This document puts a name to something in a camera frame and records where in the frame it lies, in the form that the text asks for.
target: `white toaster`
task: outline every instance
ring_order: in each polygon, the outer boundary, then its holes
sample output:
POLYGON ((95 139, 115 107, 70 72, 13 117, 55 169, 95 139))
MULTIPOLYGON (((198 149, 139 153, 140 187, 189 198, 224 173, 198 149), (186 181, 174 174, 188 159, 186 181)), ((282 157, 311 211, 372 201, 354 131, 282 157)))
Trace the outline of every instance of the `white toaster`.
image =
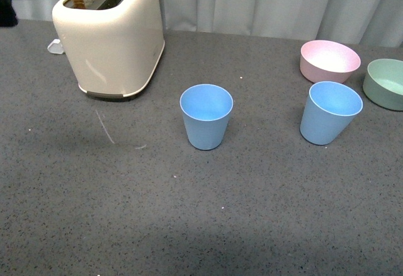
POLYGON ((60 0, 52 17, 85 93, 123 98, 147 86, 165 46, 159 0, 97 0, 89 9, 60 0))

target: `curtain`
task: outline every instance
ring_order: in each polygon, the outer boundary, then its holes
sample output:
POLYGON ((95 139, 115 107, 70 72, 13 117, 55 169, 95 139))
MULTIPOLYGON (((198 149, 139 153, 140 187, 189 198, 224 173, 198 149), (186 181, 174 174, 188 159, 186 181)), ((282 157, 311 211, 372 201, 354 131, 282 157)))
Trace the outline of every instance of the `curtain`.
MULTIPOLYGON (((13 0, 52 20, 58 0, 13 0)), ((403 47, 403 0, 160 0, 165 29, 403 47)))

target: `gray countertop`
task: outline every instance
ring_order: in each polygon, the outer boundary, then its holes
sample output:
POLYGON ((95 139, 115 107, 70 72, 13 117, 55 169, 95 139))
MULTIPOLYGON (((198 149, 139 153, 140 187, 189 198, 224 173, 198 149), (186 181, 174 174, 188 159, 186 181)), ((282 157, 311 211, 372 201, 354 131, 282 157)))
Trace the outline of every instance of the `gray countertop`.
POLYGON ((402 275, 403 112, 365 96, 331 144, 299 132, 303 41, 167 32, 148 87, 86 96, 53 24, 0 28, 1 275, 402 275), (179 97, 234 98, 222 144, 193 148, 179 97))

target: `blue cup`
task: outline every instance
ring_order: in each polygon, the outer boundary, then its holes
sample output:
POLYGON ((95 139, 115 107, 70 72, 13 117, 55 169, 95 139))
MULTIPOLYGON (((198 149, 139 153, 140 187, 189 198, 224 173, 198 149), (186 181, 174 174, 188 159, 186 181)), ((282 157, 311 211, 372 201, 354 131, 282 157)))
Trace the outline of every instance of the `blue cup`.
POLYGON ((193 147, 200 150, 218 147, 234 104, 229 92, 216 85, 201 84, 187 89, 179 102, 193 147))
POLYGON ((332 142, 361 112, 363 101, 351 88, 323 81, 309 89, 300 131, 309 142, 326 145, 332 142))

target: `pink bowl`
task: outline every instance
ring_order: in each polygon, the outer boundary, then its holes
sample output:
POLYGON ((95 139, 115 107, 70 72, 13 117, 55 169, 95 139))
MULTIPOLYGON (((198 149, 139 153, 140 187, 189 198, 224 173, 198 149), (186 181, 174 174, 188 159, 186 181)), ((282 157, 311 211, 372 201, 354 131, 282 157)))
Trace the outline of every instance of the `pink bowl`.
POLYGON ((311 82, 343 83, 361 65, 358 54, 340 43, 314 40, 301 47, 300 69, 311 82))

